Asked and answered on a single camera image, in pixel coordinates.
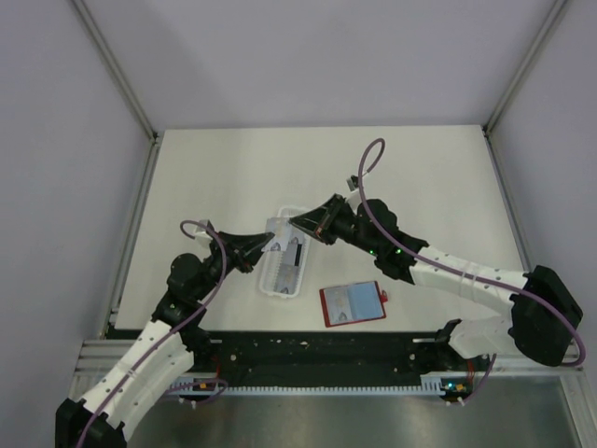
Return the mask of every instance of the gray floor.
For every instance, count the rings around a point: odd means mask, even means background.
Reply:
[[[198,407],[163,402],[129,448],[356,448],[580,446],[558,379],[492,379],[474,401],[389,397],[226,398]]]

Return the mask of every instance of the gray wall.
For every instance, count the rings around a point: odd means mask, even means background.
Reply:
[[[88,0],[168,127],[482,123],[553,0]]]
[[[0,5],[0,444],[53,446],[148,142],[64,0]]]
[[[596,22],[597,2],[572,2],[494,138],[534,261],[555,268],[584,307],[595,391]]]

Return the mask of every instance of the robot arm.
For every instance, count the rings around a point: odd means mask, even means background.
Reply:
[[[180,255],[173,261],[168,291],[134,345],[98,385],[78,402],[65,400],[56,412],[56,447],[126,447],[143,416],[170,384],[191,367],[210,362],[210,338],[199,328],[205,314],[201,301],[222,278],[224,264],[224,275],[235,268],[242,273],[252,272],[261,258],[261,248],[273,234],[220,232],[218,236],[225,248],[226,263],[215,241],[210,243],[211,255],[203,261],[193,254]],[[180,328],[193,315],[196,317]],[[127,376],[128,381],[122,384]],[[81,434],[90,420],[83,443]]]
[[[576,329],[582,311],[555,272],[543,266],[530,273],[504,271],[458,259],[401,231],[396,215],[383,201],[374,199],[367,203],[382,226],[408,250],[397,247],[378,230],[363,204],[354,211],[354,203],[338,194],[311,212],[290,218],[290,223],[321,243],[332,245],[340,238],[368,252],[375,258],[375,266],[395,280],[442,289],[496,311],[499,316],[489,319],[451,321],[437,333],[438,339],[447,340],[464,359],[511,353],[516,346],[538,363],[561,365],[572,339],[570,330],[545,306],[523,293],[498,286],[507,284],[540,296]],[[418,260],[408,251],[431,263]],[[434,266],[434,261],[451,272]]]

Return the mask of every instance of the white table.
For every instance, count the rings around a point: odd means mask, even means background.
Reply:
[[[168,131],[132,257],[117,329],[142,328],[166,289],[172,260],[204,257],[178,224],[210,218],[218,230],[264,231],[286,204],[315,207],[347,194],[361,154],[374,138],[385,155],[367,180],[401,230],[454,255],[520,270],[521,261],[479,126],[353,127]],[[232,273],[201,326],[237,330],[436,330],[453,318],[493,312],[451,294],[382,275],[373,259],[338,240],[312,241],[300,295],[272,298],[257,289],[260,266]],[[388,292],[387,318],[326,329],[318,290],[378,280]]]

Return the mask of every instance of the metal frame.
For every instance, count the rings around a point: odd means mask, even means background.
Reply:
[[[104,63],[104,66],[111,76],[123,101],[133,113],[139,126],[150,142],[145,170],[137,186],[137,197],[128,220],[122,256],[113,276],[114,280],[112,282],[109,297],[106,301],[107,306],[105,307],[105,315],[101,328],[99,329],[100,339],[85,341],[83,343],[78,363],[76,364],[76,371],[69,397],[77,399],[94,385],[98,375],[102,375],[109,371],[131,345],[130,341],[105,340],[101,338],[105,336],[107,324],[118,313],[118,305],[131,263],[132,251],[139,231],[141,218],[146,204],[146,197],[151,185],[151,179],[158,160],[161,141],[134,93],[131,83],[126,78],[117,58],[109,48],[106,39],[93,18],[85,0],[67,1],[79,18],[91,43],[96,48],[98,56]],[[525,269],[529,269],[533,265],[533,255],[524,236],[511,189],[504,177],[503,164],[500,160],[499,153],[492,146],[491,136],[493,130],[499,124],[500,119],[506,113],[508,106],[519,92],[523,82],[535,66],[535,62],[547,45],[558,24],[562,21],[570,4],[570,0],[555,0],[553,2],[543,25],[533,40],[530,48],[527,50],[512,79],[508,82],[507,88],[500,97],[488,122],[483,127],[487,148],[495,170],[495,176],[504,198],[510,225]],[[449,374],[446,374],[445,372],[442,372],[441,374],[445,377],[449,376]],[[562,391],[568,403],[582,446],[585,448],[597,448],[597,404],[595,402],[595,397],[591,393],[586,375],[582,369],[547,369],[543,366],[534,364],[532,361],[523,357],[499,357],[496,361],[492,376],[548,375],[557,375],[561,378]]]

